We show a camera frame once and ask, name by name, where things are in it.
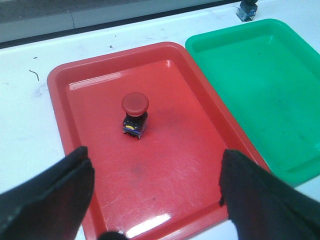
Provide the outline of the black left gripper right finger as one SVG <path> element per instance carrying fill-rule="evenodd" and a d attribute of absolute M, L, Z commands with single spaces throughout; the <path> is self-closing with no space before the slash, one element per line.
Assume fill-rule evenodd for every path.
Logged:
<path fill-rule="evenodd" d="M 275 177 L 242 152 L 226 149 L 220 206 L 240 240 L 318 240 L 320 204 Z"/>

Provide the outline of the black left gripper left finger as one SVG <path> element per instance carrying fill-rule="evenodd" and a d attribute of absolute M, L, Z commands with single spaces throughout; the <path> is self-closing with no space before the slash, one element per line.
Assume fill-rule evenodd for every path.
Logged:
<path fill-rule="evenodd" d="M 95 170 L 80 146 L 0 195 L 2 240 L 73 240 L 90 205 Z"/>

